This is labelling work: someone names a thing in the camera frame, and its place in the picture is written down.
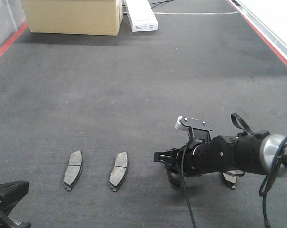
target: black object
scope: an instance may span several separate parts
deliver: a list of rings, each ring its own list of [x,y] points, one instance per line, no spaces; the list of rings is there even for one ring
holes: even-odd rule
[[[73,152],[69,158],[67,170],[64,174],[63,183],[67,191],[71,191],[78,181],[83,167],[81,151]]]
[[[3,228],[30,228],[30,223],[17,224],[8,215],[16,204],[28,193],[27,181],[16,181],[0,184],[0,227]]]
[[[116,157],[114,168],[110,176],[110,187],[112,191],[117,191],[128,171],[128,155],[127,152],[119,153]]]

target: floor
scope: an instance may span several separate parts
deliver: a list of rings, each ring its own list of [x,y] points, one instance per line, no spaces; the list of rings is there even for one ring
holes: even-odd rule
[[[174,1],[159,11],[230,12],[225,0]],[[191,227],[182,189],[153,153],[180,147],[178,116],[210,121],[212,137],[238,130],[287,134],[287,67],[239,14],[157,15],[159,30],[117,37],[23,35],[0,58],[0,183],[26,180],[29,194],[11,217],[32,227]],[[71,192],[63,174],[81,150]],[[118,192],[108,180],[116,155],[129,170]],[[258,189],[246,174],[228,189],[218,174],[186,178],[199,228],[263,227]],[[268,194],[272,226],[287,227],[287,178]]]

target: white box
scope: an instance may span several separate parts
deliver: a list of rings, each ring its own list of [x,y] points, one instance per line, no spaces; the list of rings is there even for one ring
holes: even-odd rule
[[[132,32],[156,31],[158,21],[148,0],[124,0]]]

